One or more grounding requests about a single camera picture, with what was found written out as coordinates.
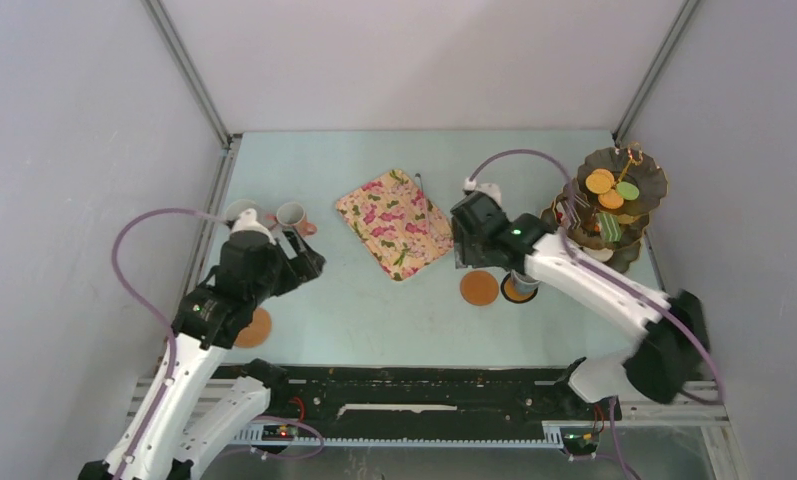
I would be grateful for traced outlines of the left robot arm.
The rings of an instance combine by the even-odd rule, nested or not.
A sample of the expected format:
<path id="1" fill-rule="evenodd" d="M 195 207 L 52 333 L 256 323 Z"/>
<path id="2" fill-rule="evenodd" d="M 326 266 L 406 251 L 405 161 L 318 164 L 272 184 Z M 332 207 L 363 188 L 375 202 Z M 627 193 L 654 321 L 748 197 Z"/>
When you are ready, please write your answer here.
<path id="1" fill-rule="evenodd" d="M 174 342 L 139 410 L 103 460 L 86 463 L 82 479 L 198 479 L 237 430 L 290 403 L 288 375 L 264 360 L 246 364 L 232 390 L 196 423 L 191 415 L 207 384 L 254 311 L 267 299 L 317 279 L 326 263 L 294 230 L 288 257 L 269 233 L 240 230 L 222 245 L 217 265 L 180 302 Z"/>

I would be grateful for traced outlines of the green striped cake slice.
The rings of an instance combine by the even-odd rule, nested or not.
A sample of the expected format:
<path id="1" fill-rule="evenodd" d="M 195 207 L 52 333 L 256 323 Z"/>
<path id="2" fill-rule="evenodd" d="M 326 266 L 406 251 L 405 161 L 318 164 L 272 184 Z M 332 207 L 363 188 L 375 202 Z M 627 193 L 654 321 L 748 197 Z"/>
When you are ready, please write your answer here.
<path id="1" fill-rule="evenodd" d="M 616 243 L 622 237 L 622 229 L 618 218 L 607 212 L 599 212 L 595 216 L 601 239 L 605 243 Z"/>

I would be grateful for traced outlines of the blue grey mug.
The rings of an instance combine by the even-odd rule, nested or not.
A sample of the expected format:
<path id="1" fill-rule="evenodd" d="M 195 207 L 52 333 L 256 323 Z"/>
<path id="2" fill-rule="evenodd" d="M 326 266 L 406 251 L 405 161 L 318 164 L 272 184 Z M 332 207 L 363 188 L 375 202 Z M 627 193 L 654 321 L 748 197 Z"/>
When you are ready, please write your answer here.
<path id="1" fill-rule="evenodd" d="M 512 290 L 510 297 L 518 301 L 526 301 L 536 295 L 541 282 L 517 271 L 511 271 L 510 285 Z"/>

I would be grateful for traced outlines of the orange question mark coaster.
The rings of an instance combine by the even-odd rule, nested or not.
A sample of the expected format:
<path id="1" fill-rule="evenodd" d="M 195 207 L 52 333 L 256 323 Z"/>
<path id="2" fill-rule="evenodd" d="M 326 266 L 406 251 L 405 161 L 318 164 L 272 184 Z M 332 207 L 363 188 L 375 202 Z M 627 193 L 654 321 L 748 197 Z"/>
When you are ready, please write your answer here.
<path id="1" fill-rule="evenodd" d="M 502 279 L 500 291 L 507 301 L 524 304 L 536 297 L 539 285 L 540 282 L 524 280 L 516 273 L 509 273 Z"/>

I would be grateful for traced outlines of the green round biscuit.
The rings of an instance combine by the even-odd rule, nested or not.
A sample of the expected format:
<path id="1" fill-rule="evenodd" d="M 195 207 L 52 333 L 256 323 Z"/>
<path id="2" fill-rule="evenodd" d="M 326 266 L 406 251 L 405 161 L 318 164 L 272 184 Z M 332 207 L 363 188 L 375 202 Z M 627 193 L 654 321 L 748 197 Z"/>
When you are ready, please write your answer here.
<path id="1" fill-rule="evenodd" d="M 624 201 L 635 201 L 640 196 L 640 190 L 632 183 L 621 181 L 615 186 L 615 191 Z"/>

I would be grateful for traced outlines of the small pink cup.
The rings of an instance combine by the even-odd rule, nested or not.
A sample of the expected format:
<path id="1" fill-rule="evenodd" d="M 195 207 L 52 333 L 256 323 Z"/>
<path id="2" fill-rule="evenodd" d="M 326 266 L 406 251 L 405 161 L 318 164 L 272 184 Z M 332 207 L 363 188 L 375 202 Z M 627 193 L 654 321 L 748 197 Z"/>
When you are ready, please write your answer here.
<path id="1" fill-rule="evenodd" d="M 281 205 L 276 210 L 275 218 L 281 226 L 295 230 L 302 237 L 318 232 L 317 226 L 308 220 L 306 209 L 297 202 Z"/>

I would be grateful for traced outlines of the floral rectangular tray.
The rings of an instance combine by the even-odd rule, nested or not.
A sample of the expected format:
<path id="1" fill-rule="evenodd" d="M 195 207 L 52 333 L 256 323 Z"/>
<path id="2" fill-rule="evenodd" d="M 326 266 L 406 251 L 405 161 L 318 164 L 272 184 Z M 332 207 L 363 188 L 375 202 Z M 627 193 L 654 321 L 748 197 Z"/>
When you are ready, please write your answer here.
<path id="1" fill-rule="evenodd" d="M 341 197 L 335 207 L 390 279 L 405 281 L 453 248 L 445 213 L 431 202 L 424 219 L 414 178 L 392 169 Z"/>

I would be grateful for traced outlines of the wooden round coaster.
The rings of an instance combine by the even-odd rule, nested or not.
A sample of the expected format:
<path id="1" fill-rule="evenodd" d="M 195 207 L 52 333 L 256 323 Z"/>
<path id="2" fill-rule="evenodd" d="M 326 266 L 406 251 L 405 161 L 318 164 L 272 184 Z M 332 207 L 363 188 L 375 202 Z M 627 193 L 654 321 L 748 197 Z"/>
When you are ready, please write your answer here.
<path id="1" fill-rule="evenodd" d="M 496 278 L 482 270 L 472 270 L 466 273 L 460 281 L 459 289 L 462 298 L 473 306 L 490 305 L 499 295 L 499 284 Z"/>
<path id="2" fill-rule="evenodd" d="M 234 341 L 237 348 L 250 349 L 262 345 L 272 332 L 271 315 L 263 308 L 254 310 L 251 322 L 240 331 Z"/>

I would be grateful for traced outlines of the three tier black cake stand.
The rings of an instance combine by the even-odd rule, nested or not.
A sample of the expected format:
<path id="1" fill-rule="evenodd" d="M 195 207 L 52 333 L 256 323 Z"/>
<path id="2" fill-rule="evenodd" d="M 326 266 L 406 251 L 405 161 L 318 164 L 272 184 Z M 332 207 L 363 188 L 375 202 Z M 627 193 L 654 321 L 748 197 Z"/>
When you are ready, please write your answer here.
<path id="1" fill-rule="evenodd" d="M 625 273 L 639 258 L 650 215 L 667 196 L 664 169 L 637 142 L 588 155 L 540 218 L 564 226 L 584 253 Z"/>

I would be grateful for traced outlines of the orange round biscuit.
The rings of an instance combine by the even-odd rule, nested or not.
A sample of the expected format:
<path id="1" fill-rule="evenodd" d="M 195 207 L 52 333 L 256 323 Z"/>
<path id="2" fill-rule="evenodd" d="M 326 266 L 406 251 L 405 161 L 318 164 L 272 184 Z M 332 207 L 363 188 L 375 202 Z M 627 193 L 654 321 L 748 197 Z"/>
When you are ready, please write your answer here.
<path id="1" fill-rule="evenodd" d="M 609 210 L 617 210 L 625 203 L 615 189 L 610 189 L 607 192 L 599 194 L 598 201 L 603 208 Z"/>

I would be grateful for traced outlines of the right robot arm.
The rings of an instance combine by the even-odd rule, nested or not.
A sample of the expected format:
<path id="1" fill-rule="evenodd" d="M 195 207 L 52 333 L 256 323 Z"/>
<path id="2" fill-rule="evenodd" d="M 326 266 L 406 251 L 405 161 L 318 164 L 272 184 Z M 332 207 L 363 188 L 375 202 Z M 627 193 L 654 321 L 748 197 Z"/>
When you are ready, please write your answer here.
<path id="1" fill-rule="evenodd" d="M 709 351 L 703 305 L 682 290 L 650 289 L 576 249 L 564 229 L 529 213 L 511 221 L 491 196 L 473 191 L 451 210 L 459 267 L 497 267 L 547 284 L 589 308 L 631 346 L 572 367 L 555 392 L 559 411 L 580 418 L 627 388 L 669 404 Z"/>

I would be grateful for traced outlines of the small yellow cookie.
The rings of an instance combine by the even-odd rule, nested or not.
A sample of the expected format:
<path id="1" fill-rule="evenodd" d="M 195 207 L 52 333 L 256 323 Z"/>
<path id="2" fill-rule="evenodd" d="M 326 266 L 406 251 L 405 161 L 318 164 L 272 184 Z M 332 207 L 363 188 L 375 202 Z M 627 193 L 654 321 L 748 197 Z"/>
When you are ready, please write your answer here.
<path id="1" fill-rule="evenodd" d="M 603 195 L 614 188 L 616 180 L 609 170 L 595 169 L 585 178 L 584 184 L 589 192 Z"/>

